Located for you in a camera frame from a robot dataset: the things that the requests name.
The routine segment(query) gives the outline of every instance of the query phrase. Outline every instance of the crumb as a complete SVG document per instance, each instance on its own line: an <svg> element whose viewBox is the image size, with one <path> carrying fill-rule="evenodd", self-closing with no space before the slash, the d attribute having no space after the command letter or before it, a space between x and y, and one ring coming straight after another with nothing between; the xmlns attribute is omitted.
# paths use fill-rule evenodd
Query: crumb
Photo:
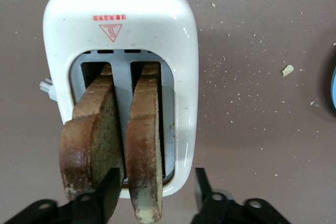
<svg viewBox="0 0 336 224"><path fill-rule="evenodd" d="M292 65L287 65L282 72L282 76L287 76L294 71L294 67Z"/></svg>

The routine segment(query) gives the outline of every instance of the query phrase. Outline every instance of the toaster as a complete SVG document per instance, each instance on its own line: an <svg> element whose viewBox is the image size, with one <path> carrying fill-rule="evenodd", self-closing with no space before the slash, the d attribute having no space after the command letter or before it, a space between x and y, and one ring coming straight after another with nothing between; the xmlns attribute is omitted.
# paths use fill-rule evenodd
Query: toaster
<svg viewBox="0 0 336 224"><path fill-rule="evenodd" d="M186 0L50 0L43 37L51 78L40 88L57 101L63 124L108 63L122 139L139 69L161 65L163 196L177 192L192 167L198 101L198 42ZM120 194L129 198L127 180Z"/></svg>

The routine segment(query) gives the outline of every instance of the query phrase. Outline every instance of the table surface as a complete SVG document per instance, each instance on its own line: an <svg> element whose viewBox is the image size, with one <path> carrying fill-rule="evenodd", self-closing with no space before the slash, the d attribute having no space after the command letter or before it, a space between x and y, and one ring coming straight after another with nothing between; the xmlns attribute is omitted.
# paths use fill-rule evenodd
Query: table surface
<svg viewBox="0 0 336 224"><path fill-rule="evenodd" d="M238 203L259 197L292 223L336 223L336 0L187 0L199 53L194 167ZM48 0L0 0L0 222L31 202L66 202L42 19ZM282 69L294 66L283 77ZM160 223L197 213L194 171ZM120 199L111 223L137 223Z"/></svg>

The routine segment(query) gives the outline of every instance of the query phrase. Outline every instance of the toaster slot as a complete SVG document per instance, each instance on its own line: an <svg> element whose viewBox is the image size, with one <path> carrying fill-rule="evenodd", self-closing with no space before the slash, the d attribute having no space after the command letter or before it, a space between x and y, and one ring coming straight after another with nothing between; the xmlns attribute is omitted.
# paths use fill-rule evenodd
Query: toaster slot
<svg viewBox="0 0 336 224"><path fill-rule="evenodd" d="M161 66L160 140L165 185L173 178L175 169L174 79L167 63L155 53L146 50L90 50L79 55L72 63L69 75L70 86L73 102L76 104L88 85L100 74L103 66L106 63L111 65L125 147L125 132L134 87L146 61L155 61Z"/></svg>

